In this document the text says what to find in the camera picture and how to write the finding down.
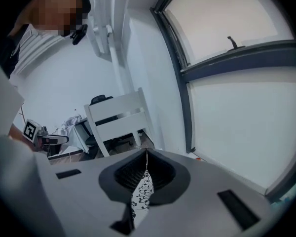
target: person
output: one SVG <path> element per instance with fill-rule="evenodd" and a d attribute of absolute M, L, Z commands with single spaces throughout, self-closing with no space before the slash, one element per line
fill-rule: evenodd
<path fill-rule="evenodd" d="M 18 62 L 20 40 L 29 24 L 40 31 L 74 32 L 91 10 L 90 0 L 0 0 L 0 66 L 8 78 Z M 33 144 L 12 125 L 9 135 Z"/>

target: floor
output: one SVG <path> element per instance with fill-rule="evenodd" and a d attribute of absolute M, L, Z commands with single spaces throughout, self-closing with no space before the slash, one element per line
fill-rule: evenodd
<path fill-rule="evenodd" d="M 120 154 L 132 149 L 138 148 L 136 146 L 134 137 L 125 139 L 125 141 L 131 141 L 133 143 L 132 146 L 130 146 L 128 143 L 116 147 L 114 150 L 111 150 L 109 152 L 110 155 L 116 155 Z M 147 137 L 145 133 L 141 134 L 141 141 L 142 145 L 140 148 L 154 148 L 153 143 L 151 140 Z M 77 161 L 84 161 L 84 160 L 91 160 L 95 158 L 102 158 L 103 154 L 101 151 L 91 151 L 90 154 L 86 154 L 84 152 L 74 154 L 72 156 L 62 157 L 58 159 L 52 159 L 49 160 L 50 164 L 60 164 L 60 163 L 67 163 L 67 162 L 77 162 Z M 151 181 L 151 177 L 146 170 L 144 173 L 141 181 L 139 182 L 137 188 L 135 189 L 133 195 L 132 195 L 132 217 L 134 220 L 134 226 L 135 228 L 138 227 L 138 225 L 142 222 L 142 220 L 145 218 L 145 216 L 148 213 L 149 210 L 149 198 L 153 194 L 153 184 Z"/>

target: white pipe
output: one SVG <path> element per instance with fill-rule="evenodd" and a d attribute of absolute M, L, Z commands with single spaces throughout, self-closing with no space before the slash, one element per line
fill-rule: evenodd
<path fill-rule="evenodd" d="M 90 41 L 90 44 L 92 46 L 92 49 L 93 49 L 95 55 L 100 57 L 102 54 L 101 54 L 97 39 L 95 38 L 95 34 L 92 29 L 92 24 L 91 24 L 90 20 L 88 20 L 88 30 L 87 30 L 86 35 Z"/>
<path fill-rule="evenodd" d="M 97 22 L 97 26 L 99 28 L 100 38 L 103 45 L 103 50 L 105 54 L 109 53 L 109 45 L 107 39 L 107 29 L 103 22 L 101 13 L 101 5 L 100 0 L 93 0 L 94 2 L 94 20 Z"/>
<path fill-rule="evenodd" d="M 116 83 L 117 83 L 120 94 L 124 95 L 125 90 L 124 90 L 122 79 L 121 79 L 122 78 L 122 75 L 121 75 L 121 72 L 120 72 L 121 68 L 120 68 L 119 62 L 118 62 L 118 56 L 117 56 L 117 51 L 116 51 L 115 42 L 114 42 L 113 29 L 112 29 L 112 27 L 110 25 L 107 25 L 107 31 L 108 31 L 109 48 L 110 48 L 110 52 L 111 52 L 111 57 L 112 57 L 112 63 L 113 63 Z M 138 147 L 140 147 L 142 145 L 142 142 L 140 140 L 138 132 L 133 131 L 132 133 L 133 133 L 136 145 Z"/>

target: white chair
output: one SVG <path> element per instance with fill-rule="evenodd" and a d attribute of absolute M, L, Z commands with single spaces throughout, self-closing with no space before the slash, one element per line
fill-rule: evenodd
<path fill-rule="evenodd" d="M 137 109 L 140 109 L 140 111 L 130 114 L 131 111 Z M 143 128 L 146 128 L 152 140 L 154 139 L 153 127 L 142 88 L 130 94 L 108 99 L 91 106 L 85 105 L 84 110 L 94 138 L 105 157 L 110 155 L 103 143 L 104 141 L 118 138 Z M 95 125 L 95 122 L 99 120 L 118 114 L 126 114 L 126 116 L 102 125 Z"/>

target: white wall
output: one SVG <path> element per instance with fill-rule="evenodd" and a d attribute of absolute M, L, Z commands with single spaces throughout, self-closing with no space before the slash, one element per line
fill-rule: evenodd
<path fill-rule="evenodd" d="M 172 0 L 166 12 L 193 65 L 238 46 L 294 39 L 271 0 Z"/>
<path fill-rule="evenodd" d="M 83 105 L 93 97 L 119 95 L 112 63 L 96 57 L 86 38 L 79 45 L 69 41 L 62 46 L 18 90 L 25 99 L 25 119 L 45 125 L 50 133 L 76 113 L 85 116 Z"/>
<path fill-rule="evenodd" d="M 127 11 L 122 45 L 134 88 L 142 87 L 145 94 L 156 133 L 155 145 L 184 154 L 180 94 L 167 46 L 149 10 Z"/>
<path fill-rule="evenodd" d="M 296 68 L 191 82 L 196 154 L 269 187 L 296 153 Z"/>

